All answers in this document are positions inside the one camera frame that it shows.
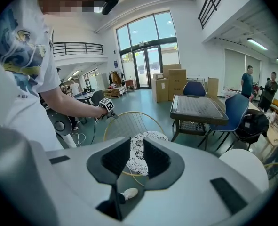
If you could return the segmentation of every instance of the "black railing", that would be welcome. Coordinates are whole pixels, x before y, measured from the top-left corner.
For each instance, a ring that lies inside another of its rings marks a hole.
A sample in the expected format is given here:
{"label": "black railing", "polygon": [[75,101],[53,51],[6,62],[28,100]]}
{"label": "black railing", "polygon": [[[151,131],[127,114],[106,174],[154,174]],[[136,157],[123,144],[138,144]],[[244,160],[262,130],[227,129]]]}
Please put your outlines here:
{"label": "black railing", "polygon": [[62,55],[103,55],[103,45],[96,43],[81,42],[58,42],[53,43],[54,57]]}
{"label": "black railing", "polygon": [[199,20],[202,29],[204,29],[206,23],[208,22],[211,15],[214,13],[214,11],[217,11],[217,6],[221,0],[206,0],[203,8],[201,9],[201,12],[199,14]]}

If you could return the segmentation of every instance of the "ceiling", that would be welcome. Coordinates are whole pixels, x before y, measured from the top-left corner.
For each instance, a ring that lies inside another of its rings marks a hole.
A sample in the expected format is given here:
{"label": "ceiling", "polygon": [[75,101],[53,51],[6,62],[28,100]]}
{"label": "ceiling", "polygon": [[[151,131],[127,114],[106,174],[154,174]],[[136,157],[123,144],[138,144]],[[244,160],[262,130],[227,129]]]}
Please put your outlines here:
{"label": "ceiling", "polygon": [[80,70],[77,75],[89,72],[90,69],[95,69],[104,62],[86,62],[81,64],[70,64],[58,66],[60,68],[59,78],[60,80],[68,80],[77,70]]}
{"label": "ceiling", "polygon": [[[254,39],[268,50],[248,42],[248,38]],[[278,57],[278,22],[262,0],[258,0],[247,13],[227,26],[215,39],[248,47],[272,61]]]}

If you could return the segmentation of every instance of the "floor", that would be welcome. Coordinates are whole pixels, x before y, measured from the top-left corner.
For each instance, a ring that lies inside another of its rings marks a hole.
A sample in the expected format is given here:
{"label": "floor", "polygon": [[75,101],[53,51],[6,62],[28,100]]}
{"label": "floor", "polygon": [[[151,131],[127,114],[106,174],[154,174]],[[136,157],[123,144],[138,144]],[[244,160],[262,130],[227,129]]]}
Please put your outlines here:
{"label": "floor", "polygon": [[[115,109],[114,112],[116,114],[120,114],[127,111],[139,111],[148,114],[152,118],[154,118],[163,128],[166,136],[169,140],[171,140],[174,129],[172,127],[173,119],[170,118],[170,107],[172,102],[160,102],[156,103],[154,99],[152,98],[151,89],[141,89],[134,92],[128,92],[125,95],[123,95],[120,98],[115,98],[112,100]],[[103,141],[103,136],[105,129],[108,125],[108,122],[100,122],[96,125],[96,134],[93,143],[99,143]],[[94,120],[88,119],[87,123],[82,125],[79,124],[79,130],[77,133],[83,133],[86,136],[86,140],[81,144],[81,146],[90,145],[93,133],[94,133]],[[207,151],[210,153],[213,153],[217,157],[222,155],[228,147],[231,145],[231,143],[234,140],[234,136],[231,135],[227,138],[227,140],[224,142],[224,144],[221,146],[221,148],[216,152],[216,148],[218,147],[221,140],[218,140],[218,137],[221,134],[219,132],[215,133],[214,136],[210,136],[208,140],[208,146]],[[78,138],[77,136],[73,137],[74,141],[77,142]],[[189,146],[189,147],[197,147],[199,142],[201,141],[201,136],[194,136],[194,135],[186,135],[186,134],[180,134],[176,140],[175,143]],[[79,136],[79,140],[83,140],[83,135]],[[260,138],[258,143],[251,145],[250,151],[254,154],[259,153],[261,150],[261,146],[264,145],[263,141],[264,138]],[[247,145],[241,142],[238,142],[234,145],[233,148],[242,148],[247,149]],[[146,177],[140,177],[138,179],[140,183],[144,184],[147,180]],[[123,192],[124,190],[128,188],[136,187],[139,189],[139,194],[127,201],[125,205],[121,206],[121,211],[123,217],[125,217],[133,208],[134,206],[140,201],[140,199],[143,197],[143,187],[139,185],[132,177],[126,176],[121,174],[121,176],[118,179],[118,190],[119,192]]]}

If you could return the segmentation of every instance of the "glass door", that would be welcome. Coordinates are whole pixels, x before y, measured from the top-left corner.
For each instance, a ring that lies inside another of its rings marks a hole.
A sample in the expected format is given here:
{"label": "glass door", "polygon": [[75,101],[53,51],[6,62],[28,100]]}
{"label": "glass door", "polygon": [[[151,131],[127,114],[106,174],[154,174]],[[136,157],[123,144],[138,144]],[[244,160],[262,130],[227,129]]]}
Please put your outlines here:
{"label": "glass door", "polygon": [[150,89],[154,73],[160,73],[159,48],[151,47],[134,51],[136,78],[139,89]]}

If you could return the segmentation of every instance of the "blue chair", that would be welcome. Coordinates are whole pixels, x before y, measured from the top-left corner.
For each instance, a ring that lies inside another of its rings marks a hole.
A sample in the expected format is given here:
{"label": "blue chair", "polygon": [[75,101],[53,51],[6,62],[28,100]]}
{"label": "blue chair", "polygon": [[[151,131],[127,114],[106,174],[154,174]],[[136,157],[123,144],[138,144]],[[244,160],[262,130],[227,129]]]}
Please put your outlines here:
{"label": "blue chair", "polygon": [[205,96],[206,91],[202,83],[189,81],[183,89],[183,94],[187,96]]}
{"label": "blue chair", "polygon": [[239,127],[244,115],[246,114],[248,110],[248,98],[244,97],[242,94],[235,94],[234,96],[226,99],[225,101],[225,107],[226,107],[226,115],[229,118],[228,124],[225,126],[216,126],[216,125],[209,125],[210,130],[207,132],[206,136],[203,138],[203,140],[200,142],[198,147],[207,139],[208,135],[213,131],[213,135],[216,131],[223,132],[222,135],[219,137],[219,139],[223,136],[225,132],[227,132],[226,137],[222,140],[222,142],[219,144],[218,150],[222,144],[225,142],[227,137],[231,132],[234,132]]}

